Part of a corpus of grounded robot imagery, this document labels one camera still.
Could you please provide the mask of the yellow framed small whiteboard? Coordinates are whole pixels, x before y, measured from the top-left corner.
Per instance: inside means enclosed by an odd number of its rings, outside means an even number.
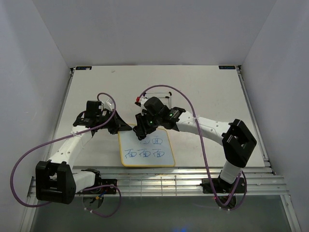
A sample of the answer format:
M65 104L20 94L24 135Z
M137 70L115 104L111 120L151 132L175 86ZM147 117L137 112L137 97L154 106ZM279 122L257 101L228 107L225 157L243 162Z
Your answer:
M121 163L125 167L174 167L175 158L166 129L158 128L139 140L135 132L118 132Z

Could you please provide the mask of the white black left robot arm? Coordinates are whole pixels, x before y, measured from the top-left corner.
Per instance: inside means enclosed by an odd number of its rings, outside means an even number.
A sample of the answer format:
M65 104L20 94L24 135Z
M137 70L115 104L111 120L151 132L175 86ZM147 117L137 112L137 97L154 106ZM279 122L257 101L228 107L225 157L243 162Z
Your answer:
M73 172L76 159L98 130L107 129L112 135L132 128L122 120L114 100L105 103L87 101L86 110L79 113L69 138L47 161L35 168L36 197L40 201L70 204L75 194L88 189L97 193L102 189L99 171L85 169Z

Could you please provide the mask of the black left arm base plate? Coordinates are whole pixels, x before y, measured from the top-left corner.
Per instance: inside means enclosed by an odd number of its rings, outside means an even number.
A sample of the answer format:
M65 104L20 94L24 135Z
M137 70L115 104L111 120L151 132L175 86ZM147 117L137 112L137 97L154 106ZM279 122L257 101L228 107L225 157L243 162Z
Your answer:
M112 186L117 186L117 179L100 179L93 186L80 191L82 194L116 194L117 190Z

